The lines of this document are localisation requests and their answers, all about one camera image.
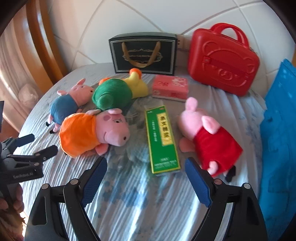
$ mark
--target plush toy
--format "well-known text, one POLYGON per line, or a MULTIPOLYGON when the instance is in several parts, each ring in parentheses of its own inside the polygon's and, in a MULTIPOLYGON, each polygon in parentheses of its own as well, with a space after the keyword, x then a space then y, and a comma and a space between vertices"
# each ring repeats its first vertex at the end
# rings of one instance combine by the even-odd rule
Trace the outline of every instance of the plush toy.
POLYGON ((103 155, 107 152, 109 144, 125 145, 130 132, 121 113, 120 109, 104 112, 90 110, 66 117, 59 132, 63 151, 71 157, 91 152, 93 149, 99 155, 103 155))
POLYGON ((182 152, 196 151, 202 169, 212 176, 227 173, 226 181, 230 182, 242 148, 204 109, 197 108, 197 104, 195 98, 188 98, 185 111, 179 116, 178 126, 184 136, 179 147, 182 152))
POLYGON ((64 90, 57 91, 57 94, 60 96, 51 104, 50 115, 46 122, 46 126, 49 126, 52 122, 55 123, 50 134, 59 130, 59 127, 67 116, 81 112, 82 109, 79 107, 91 100, 94 89, 84 85, 84 82, 85 79, 78 81, 69 92, 64 90))
POLYGON ((126 79, 102 79, 92 97, 94 104, 101 110, 122 109, 131 99, 147 96, 148 87, 141 76, 140 70, 131 69, 126 79))

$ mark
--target pink tissue package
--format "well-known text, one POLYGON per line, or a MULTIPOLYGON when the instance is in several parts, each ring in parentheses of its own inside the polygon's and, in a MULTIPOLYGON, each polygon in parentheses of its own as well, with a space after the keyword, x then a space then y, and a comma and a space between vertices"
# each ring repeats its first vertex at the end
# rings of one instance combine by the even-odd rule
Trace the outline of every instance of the pink tissue package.
POLYGON ((188 80, 176 76, 156 75, 152 91, 153 97, 185 102, 188 97, 188 80))

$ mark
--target green and yellow plush toy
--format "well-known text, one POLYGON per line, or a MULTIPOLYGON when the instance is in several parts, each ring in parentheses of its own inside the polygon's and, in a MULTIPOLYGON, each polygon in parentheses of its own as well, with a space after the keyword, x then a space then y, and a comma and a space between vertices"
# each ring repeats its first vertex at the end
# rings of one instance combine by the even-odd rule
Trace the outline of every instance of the green and yellow plush toy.
POLYGON ((148 87, 141 79, 142 72, 139 69, 131 69, 129 74, 130 76, 123 80, 105 78, 99 82, 92 96, 97 108, 123 109, 131 99, 148 95, 148 87))

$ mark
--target red handle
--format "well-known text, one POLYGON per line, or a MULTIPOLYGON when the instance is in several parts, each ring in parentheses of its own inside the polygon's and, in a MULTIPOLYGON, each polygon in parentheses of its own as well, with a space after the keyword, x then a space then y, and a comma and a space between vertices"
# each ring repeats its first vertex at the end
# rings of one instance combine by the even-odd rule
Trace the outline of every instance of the red handle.
POLYGON ((245 33, 238 27, 228 23, 216 23, 211 27, 211 30, 216 34, 221 34, 221 32, 227 28, 232 28, 237 35, 237 41, 242 43, 245 48, 249 48, 249 41, 245 33))

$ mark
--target yellow label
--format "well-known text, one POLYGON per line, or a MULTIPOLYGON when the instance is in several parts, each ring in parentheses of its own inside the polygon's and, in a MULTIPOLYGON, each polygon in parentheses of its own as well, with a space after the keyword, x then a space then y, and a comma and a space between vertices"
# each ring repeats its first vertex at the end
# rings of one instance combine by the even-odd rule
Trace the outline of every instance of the yellow label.
POLYGON ((160 131, 161 143, 163 146, 172 145, 173 140, 170 134, 170 127, 166 113, 157 114, 158 126, 160 131))

